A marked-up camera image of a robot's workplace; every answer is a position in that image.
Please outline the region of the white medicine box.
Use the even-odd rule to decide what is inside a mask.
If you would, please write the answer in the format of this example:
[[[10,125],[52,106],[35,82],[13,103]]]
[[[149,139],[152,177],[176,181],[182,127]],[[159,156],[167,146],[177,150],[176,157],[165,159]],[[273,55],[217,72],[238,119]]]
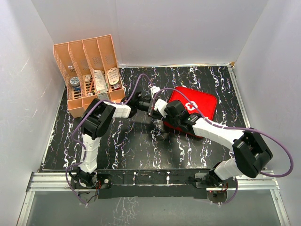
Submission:
[[[106,93],[108,91],[108,87],[106,84],[105,77],[101,70],[94,70],[95,77],[95,89],[99,93]]]

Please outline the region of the oval blister card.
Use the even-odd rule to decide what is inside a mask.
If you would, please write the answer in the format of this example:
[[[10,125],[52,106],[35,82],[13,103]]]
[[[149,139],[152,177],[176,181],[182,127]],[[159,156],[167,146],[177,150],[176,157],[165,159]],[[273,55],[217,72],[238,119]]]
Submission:
[[[119,70],[117,67],[111,68],[107,72],[107,77],[110,85],[115,85],[119,82]]]

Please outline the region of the small medicine boxes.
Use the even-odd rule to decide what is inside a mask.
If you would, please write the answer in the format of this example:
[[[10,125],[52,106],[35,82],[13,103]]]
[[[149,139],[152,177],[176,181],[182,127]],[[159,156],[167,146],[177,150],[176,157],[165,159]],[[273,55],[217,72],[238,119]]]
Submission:
[[[86,74],[84,77],[86,96],[90,97],[94,95],[94,80],[91,74]]]

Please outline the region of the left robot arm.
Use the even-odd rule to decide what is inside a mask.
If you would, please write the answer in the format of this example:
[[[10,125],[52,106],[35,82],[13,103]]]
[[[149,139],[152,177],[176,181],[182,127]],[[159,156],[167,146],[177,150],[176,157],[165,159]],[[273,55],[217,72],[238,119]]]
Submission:
[[[82,147],[79,163],[66,169],[66,173],[81,186],[92,188],[97,183],[96,169],[98,148],[101,137],[111,126],[115,118],[131,118],[138,110],[145,111],[149,116],[158,119],[167,118],[167,102],[151,97],[142,97],[141,92],[132,93],[124,101],[115,103],[109,100],[95,98],[83,113],[77,130],[82,135],[82,141],[76,141]]]

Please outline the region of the red black medicine case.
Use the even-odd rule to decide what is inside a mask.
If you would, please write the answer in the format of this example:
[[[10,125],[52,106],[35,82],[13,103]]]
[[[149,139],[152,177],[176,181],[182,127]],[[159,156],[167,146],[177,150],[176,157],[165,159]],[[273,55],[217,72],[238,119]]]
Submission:
[[[177,131],[200,137],[194,132],[193,125],[197,120],[207,117],[212,120],[217,106],[217,98],[211,94],[196,91],[194,89],[178,86],[173,89],[169,101],[167,101],[166,109],[168,110],[187,110],[188,118],[184,121],[188,124],[189,129],[175,129]]]

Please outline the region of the round blue tin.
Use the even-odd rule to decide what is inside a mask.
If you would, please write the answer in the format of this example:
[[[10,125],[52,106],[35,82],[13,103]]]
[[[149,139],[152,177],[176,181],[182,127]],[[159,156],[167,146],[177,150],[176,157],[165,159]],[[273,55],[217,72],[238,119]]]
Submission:
[[[70,78],[70,85],[72,86],[74,91],[80,91],[80,81],[78,77]]]

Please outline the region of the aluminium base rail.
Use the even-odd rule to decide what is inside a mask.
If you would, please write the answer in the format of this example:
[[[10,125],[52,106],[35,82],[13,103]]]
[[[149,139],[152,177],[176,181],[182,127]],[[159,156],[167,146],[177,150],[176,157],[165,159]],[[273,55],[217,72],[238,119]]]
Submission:
[[[34,173],[19,226],[288,226],[275,179],[241,177],[225,192],[184,183],[189,171],[117,171],[108,189],[69,190],[63,173]]]

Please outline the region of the orange plastic file organizer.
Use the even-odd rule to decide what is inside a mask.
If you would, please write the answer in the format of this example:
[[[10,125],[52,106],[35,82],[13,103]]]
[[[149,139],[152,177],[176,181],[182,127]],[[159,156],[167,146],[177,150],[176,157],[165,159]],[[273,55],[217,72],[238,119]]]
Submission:
[[[53,46],[53,54],[67,89],[67,109],[80,117],[97,97],[95,71],[101,71],[107,86],[109,100],[120,102],[125,97],[122,79],[111,85],[107,72],[119,72],[113,39],[110,34],[76,40]]]

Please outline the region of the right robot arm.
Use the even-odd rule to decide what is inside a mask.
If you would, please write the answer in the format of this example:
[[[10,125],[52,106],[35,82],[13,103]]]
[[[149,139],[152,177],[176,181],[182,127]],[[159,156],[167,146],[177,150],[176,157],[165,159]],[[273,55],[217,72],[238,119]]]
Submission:
[[[172,126],[197,137],[208,138],[234,153],[234,157],[217,163],[202,178],[194,178],[195,183],[220,187],[232,177],[245,175],[255,178],[273,157],[257,132],[229,129],[199,113],[189,113],[179,100],[168,103],[164,112]]]

